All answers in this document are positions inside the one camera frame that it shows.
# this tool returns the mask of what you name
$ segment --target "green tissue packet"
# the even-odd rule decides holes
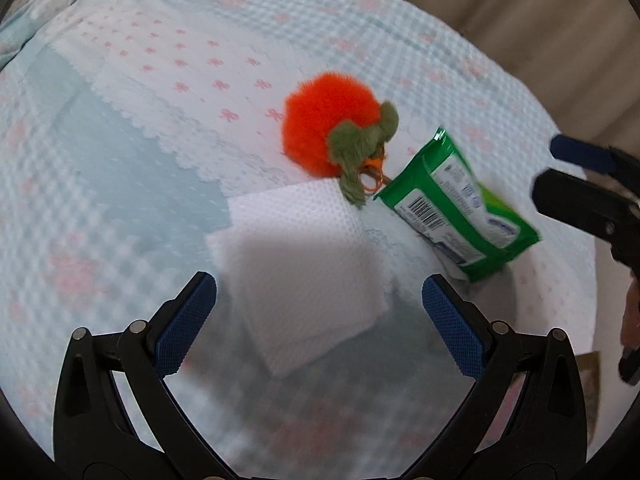
[[[469,278],[481,280],[540,241],[480,184],[444,128],[377,195]]]

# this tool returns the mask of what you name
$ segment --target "bed sheet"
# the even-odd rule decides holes
[[[402,0],[30,0],[0,27],[0,383],[51,451],[56,381],[73,329],[147,319],[196,270],[230,203],[309,182],[282,153],[284,97],[351,73],[399,110],[389,164],[443,124],[543,241],[474,286],[490,319],[562,326],[591,348],[594,245],[537,215],[535,174],[557,129],[519,81]],[[167,383],[243,476],[392,478],[437,436],[471,385],[420,305],[447,270],[379,202],[361,212],[389,313],[286,378],[270,376],[225,291]],[[125,401],[141,436],[153,443]]]

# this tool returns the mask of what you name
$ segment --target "silver screw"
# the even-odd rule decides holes
[[[566,332],[560,328],[555,328],[551,334],[554,339],[557,339],[558,341],[564,341],[566,339]]]
[[[129,330],[131,330],[134,334],[139,334],[146,328],[146,321],[142,321],[138,319],[129,325]]]
[[[506,334],[509,331],[509,325],[507,325],[503,321],[496,321],[491,328],[494,329],[494,332],[497,334]]]
[[[71,337],[76,341],[81,340],[84,336],[86,336],[86,329],[83,327],[76,328],[71,335]]]

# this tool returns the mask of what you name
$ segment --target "orange pom-pom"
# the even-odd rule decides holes
[[[366,85],[333,72],[302,83],[285,102],[284,153],[313,176],[339,176],[340,167],[329,162],[326,140],[345,119],[360,127],[380,120],[380,103]]]

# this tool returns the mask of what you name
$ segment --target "white label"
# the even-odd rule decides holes
[[[398,202],[395,210],[411,227],[431,240],[460,267],[484,258],[484,254],[467,242],[419,189],[414,189]]]
[[[449,155],[431,177],[478,233],[494,246],[503,249],[520,234],[517,225],[487,212],[478,183],[456,155]]]

